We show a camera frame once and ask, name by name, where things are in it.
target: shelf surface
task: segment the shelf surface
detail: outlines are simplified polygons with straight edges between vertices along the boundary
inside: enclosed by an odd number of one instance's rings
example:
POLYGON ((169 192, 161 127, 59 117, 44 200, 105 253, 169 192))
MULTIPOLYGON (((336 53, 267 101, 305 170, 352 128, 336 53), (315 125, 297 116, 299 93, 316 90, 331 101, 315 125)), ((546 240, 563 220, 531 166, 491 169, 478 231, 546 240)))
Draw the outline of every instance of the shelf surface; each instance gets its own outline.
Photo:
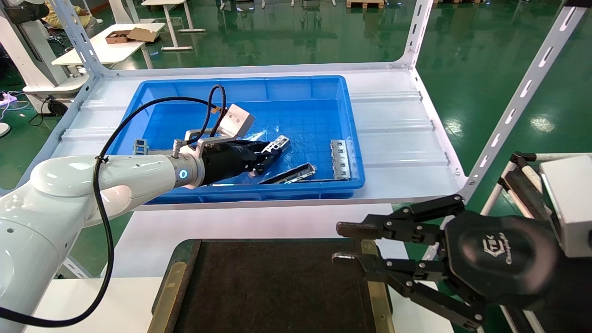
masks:
MULTIPOLYGON (((407 69, 187 75, 102 79, 82 104, 52 157, 97 154, 119 125, 138 85, 148 79, 247 76, 342 75, 346 78, 356 122, 366 183, 351 199, 323 204, 422 201, 457 192, 464 174, 427 92, 407 69)), ((145 210, 215 207, 305 206, 319 200, 247 201, 142 206, 145 210)))

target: pallet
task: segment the pallet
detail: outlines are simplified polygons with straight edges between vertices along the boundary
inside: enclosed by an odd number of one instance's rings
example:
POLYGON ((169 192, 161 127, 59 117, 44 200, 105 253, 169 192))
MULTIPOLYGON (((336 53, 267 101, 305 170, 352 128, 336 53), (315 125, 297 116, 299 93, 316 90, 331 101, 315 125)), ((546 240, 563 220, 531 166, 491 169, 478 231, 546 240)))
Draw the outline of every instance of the pallet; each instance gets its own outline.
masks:
POLYGON ((378 8, 384 8, 384 0, 347 0, 346 8, 351 8, 352 4, 362 4, 362 8, 368 8, 368 4, 377 4, 378 8))

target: black mat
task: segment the black mat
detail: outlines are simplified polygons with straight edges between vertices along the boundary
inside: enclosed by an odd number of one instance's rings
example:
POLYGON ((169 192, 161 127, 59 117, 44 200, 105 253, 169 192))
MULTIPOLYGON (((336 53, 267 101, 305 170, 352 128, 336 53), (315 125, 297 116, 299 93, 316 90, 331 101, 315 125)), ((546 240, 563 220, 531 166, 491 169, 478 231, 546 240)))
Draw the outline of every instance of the black mat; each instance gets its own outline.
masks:
POLYGON ((368 284, 331 262, 353 240, 204 241, 174 332, 375 332, 368 284))

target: cardboard box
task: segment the cardboard box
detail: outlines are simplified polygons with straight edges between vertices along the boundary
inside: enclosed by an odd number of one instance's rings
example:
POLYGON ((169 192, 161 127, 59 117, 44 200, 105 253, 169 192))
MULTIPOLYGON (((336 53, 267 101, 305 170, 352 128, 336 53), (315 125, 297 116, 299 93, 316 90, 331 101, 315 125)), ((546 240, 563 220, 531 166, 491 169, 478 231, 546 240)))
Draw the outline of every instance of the cardboard box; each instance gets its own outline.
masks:
POLYGON ((132 31, 127 34, 127 38, 133 40, 141 40, 141 41, 148 41, 153 42, 157 37, 155 31, 150 31, 148 29, 142 28, 133 28, 132 31))
POLYGON ((153 42, 157 36, 158 35, 154 31, 133 28, 132 30, 115 30, 105 39, 107 40, 107 44, 120 44, 134 40, 153 42))
POLYGON ((105 37, 107 44, 120 44, 120 43, 127 43, 127 35, 129 35, 131 30, 115 30, 107 37, 105 37))

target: table leg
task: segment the table leg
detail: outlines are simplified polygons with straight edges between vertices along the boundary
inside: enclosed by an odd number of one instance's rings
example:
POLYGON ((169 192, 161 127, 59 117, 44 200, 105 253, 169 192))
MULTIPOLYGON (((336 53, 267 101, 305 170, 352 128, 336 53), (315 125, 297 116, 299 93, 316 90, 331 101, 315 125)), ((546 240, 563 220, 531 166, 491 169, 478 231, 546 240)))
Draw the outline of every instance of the table leg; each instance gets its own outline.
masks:
POLYGON ((191 15, 189 14, 189 5, 187 1, 183 2, 183 6, 185 7, 185 15, 187 15, 187 23, 189 24, 189 29, 179 29, 180 33, 204 33, 205 29, 194 29, 193 28, 193 21, 191 21, 191 15))
POLYGON ((146 66, 148 67, 148 69, 154 69, 154 66, 152 66, 152 60, 150 60, 150 53, 148 52, 148 49, 146 48, 146 44, 142 44, 142 54, 144 55, 144 61, 146 61, 146 66))
POLYGON ((179 43, 177 43, 177 37, 175 36, 175 29, 173 28, 173 22, 170 20, 169 6, 163 5, 163 7, 165 7, 166 24, 169 26, 170 38, 173 40, 173 47, 170 47, 170 46, 169 47, 161 47, 160 49, 163 51, 193 49, 193 47, 191 47, 191 46, 179 46, 179 43))

